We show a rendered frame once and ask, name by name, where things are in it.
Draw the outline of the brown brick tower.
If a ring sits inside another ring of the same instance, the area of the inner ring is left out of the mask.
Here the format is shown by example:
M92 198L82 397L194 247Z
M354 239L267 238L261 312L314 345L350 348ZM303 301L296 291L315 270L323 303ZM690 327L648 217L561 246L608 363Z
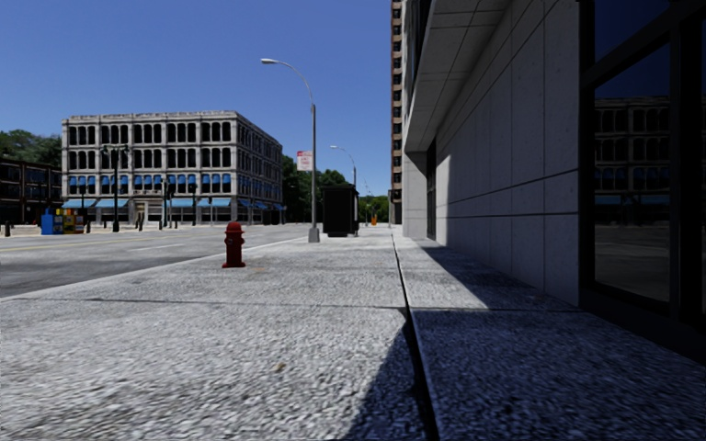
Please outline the brown brick tower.
M403 6L404 0L390 0L391 12L391 189L389 221L402 223L402 97L403 97Z

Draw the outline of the pale concrete building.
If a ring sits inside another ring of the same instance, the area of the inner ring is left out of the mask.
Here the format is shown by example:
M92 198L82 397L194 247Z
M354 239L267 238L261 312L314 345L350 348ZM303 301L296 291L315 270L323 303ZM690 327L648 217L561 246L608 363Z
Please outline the pale concrete building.
M402 227L706 365L706 0L404 0Z

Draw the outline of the dark brick building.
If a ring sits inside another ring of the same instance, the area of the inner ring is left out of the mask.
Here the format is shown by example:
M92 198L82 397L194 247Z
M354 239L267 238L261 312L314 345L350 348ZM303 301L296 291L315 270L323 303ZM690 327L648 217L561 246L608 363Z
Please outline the dark brick building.
M40 222L63 204L62 171L47 164L0 159L0 226Z

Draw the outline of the traffic light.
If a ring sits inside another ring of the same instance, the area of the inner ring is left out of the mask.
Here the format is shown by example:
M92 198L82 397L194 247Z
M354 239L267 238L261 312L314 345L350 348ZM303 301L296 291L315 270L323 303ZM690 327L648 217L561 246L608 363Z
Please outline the traffic light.
M164 175L162 177L162 218L160 229L166 228L169 222L169 207L168 202L173 194L173 186L170 183L170 177Z

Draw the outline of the black bus shelter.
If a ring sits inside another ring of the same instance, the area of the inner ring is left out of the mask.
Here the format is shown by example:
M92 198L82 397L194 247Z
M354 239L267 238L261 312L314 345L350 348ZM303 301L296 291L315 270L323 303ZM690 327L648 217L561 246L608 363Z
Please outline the black bus shelter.
M347 237L358 231L358 192L352 185L322 187L323 232Z

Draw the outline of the red fire hydrant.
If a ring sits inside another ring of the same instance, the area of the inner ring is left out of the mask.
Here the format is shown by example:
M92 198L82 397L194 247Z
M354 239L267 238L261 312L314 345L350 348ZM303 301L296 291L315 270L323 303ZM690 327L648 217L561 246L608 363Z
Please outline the red fire hydrant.
M228 223L224 239L226 259L222 264L222 268L246 266L246 263L243 261L243 245L245 244L243 234L243 228L238 221Z

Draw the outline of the grey stone building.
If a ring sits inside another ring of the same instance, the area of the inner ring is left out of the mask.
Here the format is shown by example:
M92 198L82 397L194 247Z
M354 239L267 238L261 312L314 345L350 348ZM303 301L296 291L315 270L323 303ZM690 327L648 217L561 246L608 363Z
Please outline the grey stone building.
M71 116L63 121L63 199L97 222L113 221L114 178L105 144L127 144L119 169L120 223L276 223L285 206L282 146L232 110Z

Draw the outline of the grey street lamp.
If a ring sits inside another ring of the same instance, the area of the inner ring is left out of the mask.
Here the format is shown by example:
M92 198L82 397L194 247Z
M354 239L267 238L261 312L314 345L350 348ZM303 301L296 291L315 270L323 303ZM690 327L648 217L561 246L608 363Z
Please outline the grey street lamp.
M319 243L320 242L320 230L317 225L317 201L316 201L316 188L317 188L317 178L316 178L316 105L313 99L312 89L309 86L306 78L291 64L274 60L269 58L262 58L260 60L262 64L278 64L283 65L294 71L304 82L311 104L311 115L312 115L312 148L311 148L311 159L309 161L311 166L311 227L308 232L308 242L309 243Z
M348 150L346 150L344 147L340 147L337 145L330 145L329 148L343 152L348 156L348 158L351 162L351 166L352 166L353 187L355 189L357 189L357 166L356 166L355 159L354 159L353 155Z

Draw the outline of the dark street lamp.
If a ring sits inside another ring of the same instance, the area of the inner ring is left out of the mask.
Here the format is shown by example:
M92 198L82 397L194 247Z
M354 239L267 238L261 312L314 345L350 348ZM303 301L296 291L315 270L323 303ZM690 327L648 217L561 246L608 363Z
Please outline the dark street lamp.
M103 153L110 153L110 161L113 169L114 189L113 189L113 223L112 231L120 231L119 220L119 192L120 192L120 175L119 169L123 153L129 151L127 144L105 144L102 146Z

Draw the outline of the trees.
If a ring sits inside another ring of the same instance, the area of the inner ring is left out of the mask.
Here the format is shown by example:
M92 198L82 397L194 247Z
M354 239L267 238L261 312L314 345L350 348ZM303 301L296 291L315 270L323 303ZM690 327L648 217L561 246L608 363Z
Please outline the trees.
M0 159L61 167L61 136L42 136L26 130L0 130Z
M323 197L321 187L330 187L347 184L347 180L337 170L325 169L316 172L317 178L317 221L322 222ZM377 222L388 222L390 219L390 205L387 194L373 195L360 182L357 184L359 192L359 221L371 221L373 217ZM311 173L298 171L295 161L287 156L282 156L282 192L283 203L286 207L286 222L311 221Z

